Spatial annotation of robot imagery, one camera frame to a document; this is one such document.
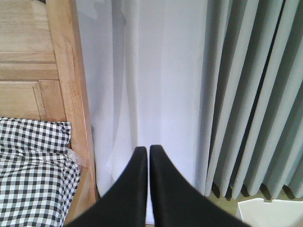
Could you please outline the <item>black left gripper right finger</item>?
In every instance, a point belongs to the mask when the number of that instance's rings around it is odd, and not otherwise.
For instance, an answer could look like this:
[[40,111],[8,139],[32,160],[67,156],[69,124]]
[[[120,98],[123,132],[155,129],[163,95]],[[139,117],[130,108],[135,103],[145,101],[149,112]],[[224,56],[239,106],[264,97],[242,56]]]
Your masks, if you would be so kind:
[[150,147],[150,191],[157,227],[246,227],[210,202],[176,169],[161,145]]

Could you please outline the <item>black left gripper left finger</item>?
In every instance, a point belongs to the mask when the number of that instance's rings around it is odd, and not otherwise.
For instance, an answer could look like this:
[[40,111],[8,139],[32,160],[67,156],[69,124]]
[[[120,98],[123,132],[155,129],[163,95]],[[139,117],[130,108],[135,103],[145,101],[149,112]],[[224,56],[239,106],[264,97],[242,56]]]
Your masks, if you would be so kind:
[[117,181],[68,227],[143,227],[147,203],[147,151],[136,147]]

